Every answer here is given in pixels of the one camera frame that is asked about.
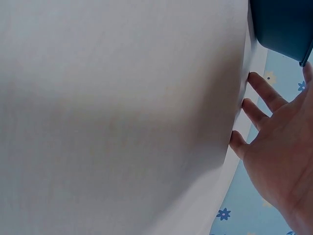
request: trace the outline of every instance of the hand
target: hand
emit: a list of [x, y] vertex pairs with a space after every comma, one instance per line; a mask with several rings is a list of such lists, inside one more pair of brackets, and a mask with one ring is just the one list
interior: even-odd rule
[[313, 234], [313, 70], [309, 63], [303, 75], [305, 90], [288, 103], [261, 76], [250, 73], [248, 82], [273, 115], [268, 117], [245, 99], [242, 109], [259, 134], [247, 144], [233, 131], [230, 140], [256, 189], [298, 235]]

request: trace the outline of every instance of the blue floral pattern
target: blue floral pattern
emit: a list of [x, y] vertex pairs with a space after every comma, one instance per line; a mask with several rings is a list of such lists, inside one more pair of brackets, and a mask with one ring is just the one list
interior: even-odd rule
[[228, 220], [228, 218], [230, 217], [230, 215], [229, 215], [229, 213], [230, 213], [231, 211], [228, 211], [227, 210], [227, 208], [224, 208], [224, 210], [219, 210], [219, 213], [218, 213], [218, 215], [216, 216], [216, 217], [220, 217], [221, 218], [221, 220]]
[[298, 88], [298, 91], [304, 91], [304, 89], [305, 89], [305, 82], [303, 81], [302, 83], [298, 83], [298, 85], [299, 85], [299, 88]]
[[[292, 101], [306, 86], [298, 63], [270, 50], [264, 78], [287, 101]], [[268, 116], [271, 115], [262, 99], [258, 100], [257, 106]], [[258, 131], [252, 126], [247, 142], [253, 141], [257, 134]], [[231, 208], [231, 219], [227, 208]], [[238, 164], [233, 181], [208, 234], [296, 235], [279, 211], [260, 196], [242, 161]]]

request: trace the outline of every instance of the wrist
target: wrist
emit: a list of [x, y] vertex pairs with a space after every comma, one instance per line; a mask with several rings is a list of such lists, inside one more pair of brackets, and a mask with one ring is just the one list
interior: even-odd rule
[[300, 199], [287, 201], [280, 210], [297, 235], [313, 235], [313, 189]]

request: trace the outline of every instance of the finger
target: finger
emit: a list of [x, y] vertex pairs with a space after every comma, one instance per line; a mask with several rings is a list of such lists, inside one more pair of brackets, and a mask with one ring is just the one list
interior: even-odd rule
[[259, 131], [268, 119], [268, 116], [263, 113], [250, 99], [244, 99], [243, 110], [252, 121], [255, 128]]
[[312, 65], [309, 62], [307, 62], [305, 67], [303, 67], [302, 72], [303, 72], [305, 83], [308, 84], [309, 82], [311, 82], [313, 78], [313, 69], [312, 69]]
[[249, 145], [245, 142], [244, 138], [238, 131], [233, 131], [231, 133], [229, 145], [232, 148], [232, 150], [234, 150], [234, 152], [237, 154], [237, 156], [241, 160], [243, 160], [245, 157], [247, 147]]
[[260, 75], [251, 72], [248, 77], [248, 82], [264, 100], [268, 108], [275, 112], [277, 109], [287, 104], [285, 101]]

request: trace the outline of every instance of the flower print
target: flower print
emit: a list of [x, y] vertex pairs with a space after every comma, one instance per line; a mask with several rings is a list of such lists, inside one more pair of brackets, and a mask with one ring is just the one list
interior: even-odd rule
[[299, 88], [298, 88], [298, 91], [304, 91], [304, 89], [305, 89], [305, 81], [303, 81], [302, 83], [298, 83], [298, 85], [299, 85]]
[[272, 204], [271, 203], [269, 203], [267, 200], [265, 200], [264, 198], [262, 198], [262, 200], [263, 200], [263, 207], [268, 207], [268, 208], [272, 208], [273, 206], [272, 206]]
[[264, 74], [264, 79], [272, 86], [274, 83], [276, 83], [276, 76], [273, 74], [273, 72], [266, 72]]
[[230, 211], [227, 210], [227, 208], [224, 208], [224, 210], [219, 210], [219, 213], [216, 217], [220, 217], [221, 220], [228, 220], [228, 218], [230, 217], [229, 215]]

